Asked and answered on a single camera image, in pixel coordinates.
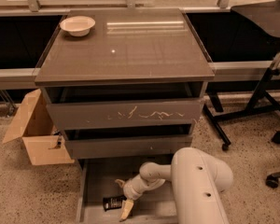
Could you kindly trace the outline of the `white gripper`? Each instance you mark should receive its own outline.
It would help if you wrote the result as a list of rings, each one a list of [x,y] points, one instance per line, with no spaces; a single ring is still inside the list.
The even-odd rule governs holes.
[[[123,189],[123,193],[127,200],[122,202],[121,214],[119,221],[125,221],[133,210],[134,201],[139,199],[145,191],[145,183],[143,179],[137,175],[129,179],[127,182],[121,179],[116,179],[115,183]]]

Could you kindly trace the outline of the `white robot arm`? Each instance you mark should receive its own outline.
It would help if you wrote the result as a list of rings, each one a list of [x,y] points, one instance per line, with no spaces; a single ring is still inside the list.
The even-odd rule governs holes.
[[[126,197],[120,219],[128,218],[144,192],[167,181],[172,185],[178,224],[230,224],[219,194],[231,187],[232,170],[226,162],[193,147],[179,149],[167,165],[146,162],[137,176],[118,180]]]

